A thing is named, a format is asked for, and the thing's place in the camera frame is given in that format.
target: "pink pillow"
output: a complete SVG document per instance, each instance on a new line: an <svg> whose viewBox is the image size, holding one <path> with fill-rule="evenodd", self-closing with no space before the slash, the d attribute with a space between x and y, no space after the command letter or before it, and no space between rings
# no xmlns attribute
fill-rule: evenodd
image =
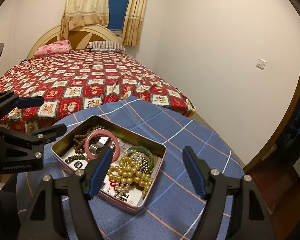
<svg viewBox="0 0 300 240"><path fill-rule="evenodd" d="M35 57L42 57L51 54L63 54L71 51L70 41L56 41L54 43L41 46L34 53Z"/></svg>

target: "curtain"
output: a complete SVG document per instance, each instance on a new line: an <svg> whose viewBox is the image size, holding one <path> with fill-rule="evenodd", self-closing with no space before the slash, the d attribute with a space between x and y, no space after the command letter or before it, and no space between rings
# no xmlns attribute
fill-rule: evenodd
<svg viewBox="0 0 300 240"><path fill-rule="evenodd" d="M129 0L123 24L122 40L124 45L139 46L146 3L147 0Z"/></svg>
<svg viewBox="0 0 300 240"><path fill-rule="evenodd" d="M61 19L61 40L68 40L70 30L92 24L108 26L109 0L66 0Z"/></svg>

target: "table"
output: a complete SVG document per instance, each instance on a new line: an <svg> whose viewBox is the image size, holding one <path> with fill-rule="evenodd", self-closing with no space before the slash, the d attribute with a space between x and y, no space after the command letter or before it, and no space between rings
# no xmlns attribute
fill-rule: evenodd
<svg viewBox="0 0 300 240"><path fill-rule="evenodd" d="M196 195L182 162L182 149L190 145L198 157L211 168L226 176L244 175L236 156L213 131L181 114L160 106L129 97L123 101L88 108L72 114L59 123L67 125L68 132L92 115L133 130L167 147L164 163L146 201L145 209L133 215L95 197L90 201L94 218L105 239L144 240L191 239L203 212L205 202ZM42 177L66 176L52 155L51 144L44 148L44 169L20 173L17 181L17 202L20 221ZM68 198L63 207L69 238L77 239L70 214ZM227 197L219 239L225 239L231 214L232 196Z"/></svg>

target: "headboard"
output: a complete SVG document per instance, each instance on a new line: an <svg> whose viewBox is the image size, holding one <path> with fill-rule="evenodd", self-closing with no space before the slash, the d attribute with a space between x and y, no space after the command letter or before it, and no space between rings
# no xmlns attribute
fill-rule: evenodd
<svg viewBox="0 0 300 240"><path fill-rule="evenodd" d="M45 33L32 47L27 59L34 56L35 51L47 44L51 44L60 40L60 25ZM90 25L86 27L78 27L69 32L69 41L72 49L85 49L88 42L91 41L114 41L122 44L122 42L110 30L101 25Z"/></svg>

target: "window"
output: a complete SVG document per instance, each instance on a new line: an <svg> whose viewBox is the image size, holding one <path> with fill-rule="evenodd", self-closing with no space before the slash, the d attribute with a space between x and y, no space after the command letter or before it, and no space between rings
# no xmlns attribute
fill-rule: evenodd
<svg viewBox="0 0 300 240"><path fill-rule="evenodd" d="M117 36L122 36L123 23L129 0L109 0L108 29Z"/></svg>

